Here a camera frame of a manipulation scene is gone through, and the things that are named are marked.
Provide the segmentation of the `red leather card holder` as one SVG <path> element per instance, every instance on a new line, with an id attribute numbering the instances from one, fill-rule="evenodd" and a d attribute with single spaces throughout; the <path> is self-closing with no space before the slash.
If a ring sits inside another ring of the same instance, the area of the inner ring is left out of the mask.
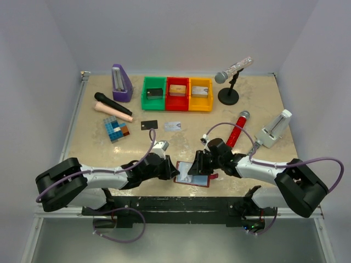
<path id="1" fill-rule="evenodd" d="M 218 174 L 188 175 L 188 171 L 191 166 L 192 164 L 189 162 L 178 161 L 176 168 L 179 171 L 179 175 L 177 175 L 173 181 L 178 184 L 208 188 L 210 186 L 211 180 L 218 178 Z"/>

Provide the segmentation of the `silver credit card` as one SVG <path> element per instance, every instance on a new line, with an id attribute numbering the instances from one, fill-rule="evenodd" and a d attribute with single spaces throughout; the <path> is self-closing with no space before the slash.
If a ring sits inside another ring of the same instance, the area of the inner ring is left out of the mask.
<path id="1" fill-rule="evenodd" d="M 180 122 L 166 122 L 164 124 L 166 132 L 180 131 L 182 129 Z"/>

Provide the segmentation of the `black credit card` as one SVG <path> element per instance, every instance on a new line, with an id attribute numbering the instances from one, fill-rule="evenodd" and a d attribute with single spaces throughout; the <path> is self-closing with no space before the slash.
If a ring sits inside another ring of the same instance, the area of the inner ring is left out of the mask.
<path id="1" fill-rule="evenodd" d="M 141 121 L 140 128 L 141 130 L 158 129 L 158 121 L 157 120 Z"/>

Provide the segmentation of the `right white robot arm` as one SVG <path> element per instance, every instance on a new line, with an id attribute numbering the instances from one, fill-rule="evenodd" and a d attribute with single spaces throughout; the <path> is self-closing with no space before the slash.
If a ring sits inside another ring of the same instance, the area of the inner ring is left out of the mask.
<path id="1" fill-rule="evenodd" d="M 242 153 L 232 153 L 220 138 L 198 150 L 188 175 L 211 175 L 216 169 L 236 178 L 255 179 L 271 184 L 248 193 L 259 208 L 290 208 L 308 218 L 329 190 L 317 175 L 299 159 L 289 163 L 264 162 Z"/>

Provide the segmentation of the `silver card stack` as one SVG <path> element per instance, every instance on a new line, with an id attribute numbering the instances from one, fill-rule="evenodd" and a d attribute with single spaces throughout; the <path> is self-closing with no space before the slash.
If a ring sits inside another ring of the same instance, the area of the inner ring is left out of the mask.
<path id="1" fill-rule="evenodd" d="M 191 96 L 195 98 L 207 98 L 208 97 L 208 87 L 203 86 L 192 86 Z"/>

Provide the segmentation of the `black card stack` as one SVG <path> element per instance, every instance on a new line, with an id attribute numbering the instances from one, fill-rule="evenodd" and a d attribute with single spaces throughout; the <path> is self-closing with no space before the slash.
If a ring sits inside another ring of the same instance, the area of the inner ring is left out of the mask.
<path id="1" fill-rule="evenodd" d="M 146 98 L 148 100 L 157 100 L 163 98 L 162 88 L 149 88 L 146 90 Z"/>

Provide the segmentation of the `gold card stack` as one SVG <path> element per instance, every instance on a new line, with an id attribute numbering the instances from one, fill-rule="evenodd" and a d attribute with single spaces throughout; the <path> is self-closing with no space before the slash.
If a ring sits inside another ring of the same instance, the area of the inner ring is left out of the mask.
<path id="1" fill-rule="evenodd" d="M 169 95 L 170 96 L 186 96 L 186 86 L 185 85 L 177 85 L 171 84 L 169 86 Z"/>

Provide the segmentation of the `red glitter microphone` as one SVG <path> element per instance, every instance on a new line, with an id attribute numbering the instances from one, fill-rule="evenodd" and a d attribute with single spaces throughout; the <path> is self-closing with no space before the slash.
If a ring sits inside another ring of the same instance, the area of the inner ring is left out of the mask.
<path id="1" fill-rule="evenodd" d="M 250 113 L 246 110 L 242 111 L 239 115 L 239 118 L 237 119 L 236 126 L 233 128 L 226 144 L 233 148 L 240 136 L 241 133 L 241 128 L 243 128 L 247 122 L 247 120 L 250 118 Z"/>

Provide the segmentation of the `grey plastic strut piece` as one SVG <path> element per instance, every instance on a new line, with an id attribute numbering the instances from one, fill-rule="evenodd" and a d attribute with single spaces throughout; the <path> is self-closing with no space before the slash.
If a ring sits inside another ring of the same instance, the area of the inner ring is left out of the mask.
<path id="1" fill-rule="evenodd" d="M 253 153 L 255 153 L 261 146 L 262 146 L 263 142 L 260 140 L 256 140 L 252 146 L 252 148 L 250 149 L 250 151 L 248 152 L 248 155 L 251 155 Z"/>

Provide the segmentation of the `green plastic bin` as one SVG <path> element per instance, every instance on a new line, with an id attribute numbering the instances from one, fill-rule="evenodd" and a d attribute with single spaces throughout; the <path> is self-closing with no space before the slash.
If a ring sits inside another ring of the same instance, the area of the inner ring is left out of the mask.
<path id="1" fill-rule="evenodd" d="M 145 76 L 141 93 L 141 108 L 144 111 L 165 110 L 166 77 Z"/>

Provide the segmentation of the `red plastic bin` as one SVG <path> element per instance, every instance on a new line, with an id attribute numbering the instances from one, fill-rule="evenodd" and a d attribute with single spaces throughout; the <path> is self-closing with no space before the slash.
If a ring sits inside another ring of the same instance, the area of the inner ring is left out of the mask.
<path id="1" fill-rule="evenodd" d="M 167 77 L 165 110 L 188 111 L 189 109 L 189 78 Z"/>

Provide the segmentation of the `black microphone stand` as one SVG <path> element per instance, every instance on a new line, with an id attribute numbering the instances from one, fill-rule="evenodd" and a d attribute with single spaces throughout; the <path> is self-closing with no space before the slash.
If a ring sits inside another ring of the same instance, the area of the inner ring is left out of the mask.
<path id="1" fill-rule="evenodd" d="M 233 75 L 229 88 L 223 88 L 218 93 L 218 100 L 224 105 L 235 105 L 239 100 L 239 94 L 234 89 L 234 85 L 239 77 L 239 74 L 243 69 L 239 70 L 235 75 Z"/>

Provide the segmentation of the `silver glitter microphone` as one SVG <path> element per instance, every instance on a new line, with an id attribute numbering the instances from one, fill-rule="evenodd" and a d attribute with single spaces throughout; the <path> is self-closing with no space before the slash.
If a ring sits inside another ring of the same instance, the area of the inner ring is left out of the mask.
<path id="1" fill-rule="evenodd" d="M 229 68 L 227 68 L 226 70 L 222 71 L 222 72 L 218 72 L 215 77 L 214 80 L 216 83 L 218 84 L 223 84 L 225 83 L 225 81 L 234 76 L 235 74 L 237 74 L 240 70 L 243 70 L 247 67 L 249 67 L 250 65 L 253 64 L 253 59 L 249 56 L 233 65 L 231 65 Z"/>

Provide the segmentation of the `pink microphone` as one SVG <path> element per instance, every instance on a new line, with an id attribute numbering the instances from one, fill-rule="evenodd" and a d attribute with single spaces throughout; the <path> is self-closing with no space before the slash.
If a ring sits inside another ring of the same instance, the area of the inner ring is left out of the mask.
<path id="1" fill-rule="evenodd" d="M 125 113 L 122 113 L 121 111 L 118 111 L 112 107 L 106 106 L 102 102 L 98 102 L 98 101 L 95 102 L 93 108 L 96 111 L 100 111 L 100 112 L 115 116 L 115 117 L 122 119 L 124 121 L 131 122 L 131 123 L 133 122 L 133 117 L 131 117 Z"/>

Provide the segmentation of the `purple metronome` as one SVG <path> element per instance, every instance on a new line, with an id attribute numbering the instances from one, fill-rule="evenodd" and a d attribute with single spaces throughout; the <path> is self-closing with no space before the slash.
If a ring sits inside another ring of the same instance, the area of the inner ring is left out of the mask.
<path id="1" fill-rule="evenodd" d="M 122 65 L 113 64 L 111 74 L 113 99 L 117 102 L 130 102 L 133 86 Z"/>

